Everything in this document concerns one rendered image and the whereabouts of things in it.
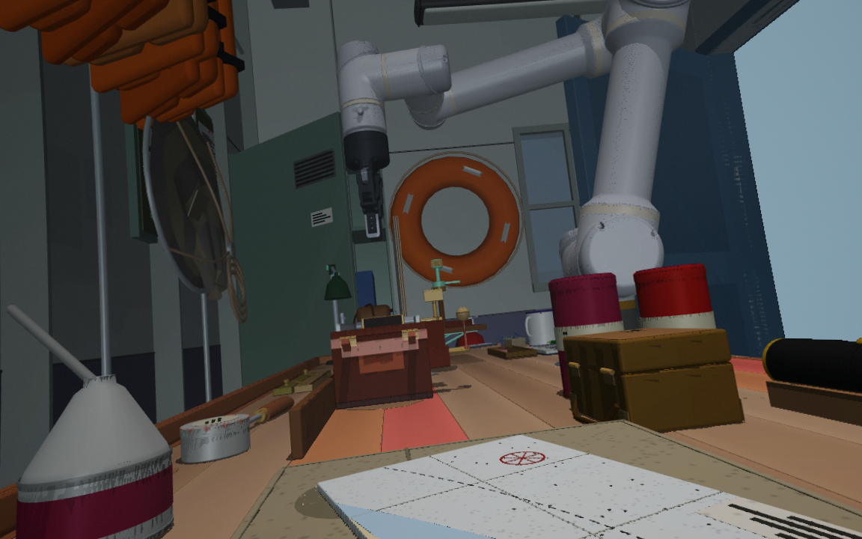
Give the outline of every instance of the window frame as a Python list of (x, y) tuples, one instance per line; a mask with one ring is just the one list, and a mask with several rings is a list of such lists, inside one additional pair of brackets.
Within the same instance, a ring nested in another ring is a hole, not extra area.
[[(548, 291), (548, 284), (540, 282), (537, 273), (537, 256), (534, 253), (534, 233), (531, 232), (531, 211), (553, 208), (571, 207), (574, 209), (574, 223), (578, 224), (581, 218), (581, 198), (578, 194), (578, 180), (574, 173), (574, 157), (571, 156), (571, 127), (569, 124), (548, 124), (544, 126), (513, 127), (514, 153), (517, 160), (517, 182), (521, 193), (521, 217), (524, 219), (524, 233), (528, 240), (528, 260), (531, 264), (531, 287), (538, 291)], [(530, 204), (528, 199), (528, 180), (524, 173), (524, 151), (521, 147), (521, 136), (541, 133), (563, 133), (564, 135), (564, 159), (567, 161), (567, 174), (571, 181), (571, 201), (544, 202), (544, 204)]]

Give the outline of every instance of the mug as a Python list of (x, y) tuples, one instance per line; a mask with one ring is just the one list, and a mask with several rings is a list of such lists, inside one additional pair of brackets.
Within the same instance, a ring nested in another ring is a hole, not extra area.
[(554, 340), (554, 313), (551, 309), (530, 311), (524, 318), (524, 332), (531, 346), (550, 344)]

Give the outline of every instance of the white robotic arm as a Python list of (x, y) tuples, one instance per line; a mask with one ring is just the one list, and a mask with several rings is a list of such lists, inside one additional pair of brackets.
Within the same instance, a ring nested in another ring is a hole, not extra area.
[(338, 51), (345, 163), (357, 173), (367, 235), (380, 235), (379, 171), (389, 163), (384, 102), (404, 99), (427, 130), (461, 112), (576, 76), (610, 73), (594, 197), (561, 238), (565, 275), (612, 272), (622, 299), (633, 274), (659, 267), (664, 246), (650, 203), (670, 53), (684, 40), (690, 0), (610, 0), (577, 33), (451, 76), (444, 46), (380, 54), (366, 41)]

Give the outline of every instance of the lifebuoy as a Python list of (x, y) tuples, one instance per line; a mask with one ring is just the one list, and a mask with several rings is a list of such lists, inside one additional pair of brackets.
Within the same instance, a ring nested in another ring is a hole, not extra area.
[[(427, 157), (398, 183), (391, 202), (391, 215), (400, 229), (401, 258), (422, 278), (435, 280), (431, 260), (440, 258), (453, 272), (444, 278), (460, 280), (455, 287), (481, 284), (499, 274), (513, 258), (521, 234), (521, 214), (516, 188), (502, 174), (482, 161), (483, 157)], [(488, 208), (488, 234), (481, 245), (466, 255), (445, 255), (431, 246), (421, 227), (421, 212), (428, 200), (442, 189), (462, 187), (478, 195)]]

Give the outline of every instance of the black cylinder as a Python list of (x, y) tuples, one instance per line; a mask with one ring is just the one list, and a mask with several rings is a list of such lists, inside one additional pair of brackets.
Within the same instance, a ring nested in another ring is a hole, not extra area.
[(862, 393), (862, 344), (778, 338), (763, 350), (763, 368), (778, 382)]
[(388, 136), (385, 133), (354, 132), (345, 137), (345, 166), (353, 171), (368, 167), (372, 172), (388, 166)]

